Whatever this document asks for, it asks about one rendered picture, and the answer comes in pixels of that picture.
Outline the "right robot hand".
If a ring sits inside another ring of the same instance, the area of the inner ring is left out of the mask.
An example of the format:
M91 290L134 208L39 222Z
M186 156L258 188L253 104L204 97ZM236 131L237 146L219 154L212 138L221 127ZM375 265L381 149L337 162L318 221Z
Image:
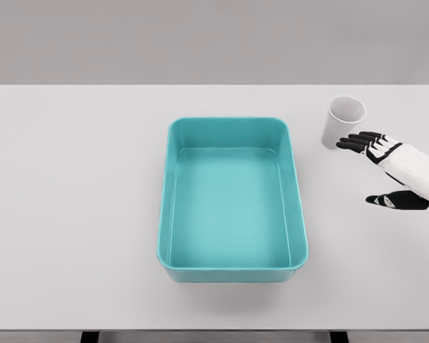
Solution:
M429 156L410 144L373 131L348 134L336 143L340 149L362 154L405 190L370 195L369 204L396 210L429 208Z

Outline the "white paper cup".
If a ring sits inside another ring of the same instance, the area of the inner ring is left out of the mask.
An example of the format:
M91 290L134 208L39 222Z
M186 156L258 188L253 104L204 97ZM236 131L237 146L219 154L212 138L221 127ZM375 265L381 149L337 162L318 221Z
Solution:
M366 117L364 104L351 96L336 96L327 105L327 117L321 143L335 149L340 138L347 136Z

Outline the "teal rectangular plastic basket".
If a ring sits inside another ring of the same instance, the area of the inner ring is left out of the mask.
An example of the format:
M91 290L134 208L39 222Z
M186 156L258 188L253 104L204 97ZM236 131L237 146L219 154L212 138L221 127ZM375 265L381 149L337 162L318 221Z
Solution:
M287 281L309 248L287 124L183 117L169 126L157 257L181 283Z

